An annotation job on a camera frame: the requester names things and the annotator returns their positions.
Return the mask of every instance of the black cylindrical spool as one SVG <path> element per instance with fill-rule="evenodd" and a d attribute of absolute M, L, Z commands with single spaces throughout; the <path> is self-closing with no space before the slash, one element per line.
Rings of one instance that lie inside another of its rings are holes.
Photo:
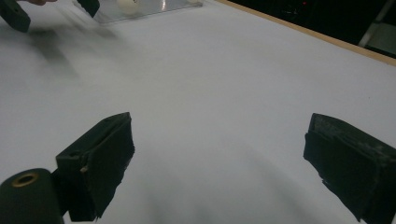
<path fill-rule="evenodd" d="M 64 223 L 49 171 L 23 171 L 10 177 L 0 186 L 0 222 Z"/>

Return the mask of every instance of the spool hole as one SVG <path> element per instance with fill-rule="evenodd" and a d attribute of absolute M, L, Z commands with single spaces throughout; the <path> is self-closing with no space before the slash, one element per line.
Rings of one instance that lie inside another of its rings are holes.
<path fill-rule="evenodd" d="M 14 181 L 12 181 L 12 186 L 15 188 L 24 187 L 32 184 L 38 179 L 37 173 L 28 173 L 18 176 Z"/>

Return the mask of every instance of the transparent plastic sheet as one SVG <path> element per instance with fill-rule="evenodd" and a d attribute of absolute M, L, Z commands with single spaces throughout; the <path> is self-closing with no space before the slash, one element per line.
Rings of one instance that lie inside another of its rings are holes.
<path fill-rule="evenodd" d="M 99 23 L 136 19 L 187 7 L 201 7 L 203 4 L 202 0 L 140 0 L 136 13 L 124 14 L 119 9 L 117 0 L 99 0 L 99 2 L 100 8 L 93 17 Z M 73 0 L 73 4 L 85 12 L 77 0 Z"/>

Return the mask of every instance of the white surface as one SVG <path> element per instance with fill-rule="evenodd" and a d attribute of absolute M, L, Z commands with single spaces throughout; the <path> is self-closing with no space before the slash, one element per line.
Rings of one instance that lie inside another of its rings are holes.
<path fill-rule="evenodd" d="M 357 223 L 303 159 L 311 114 L 396 147 L 396 67 L 212 1 L 105 27 L 23 6 L 30 34 L 0 21 L 0 179 L 130 111 L 136 153 L 98 223 Z"/>

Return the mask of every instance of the white table surface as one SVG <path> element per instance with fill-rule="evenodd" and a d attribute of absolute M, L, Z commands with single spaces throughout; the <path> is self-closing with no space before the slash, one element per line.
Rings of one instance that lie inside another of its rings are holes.
<path fill-rule="evenodd" d="M 29 34 L 0 21 L 0 180 L 130 111 L 136 153 L 98 223 L 357 223 L 303 158 L 312 113 L 396 147 L 394 66 L 211 0 L 107 26 L 22 6 Z"/>

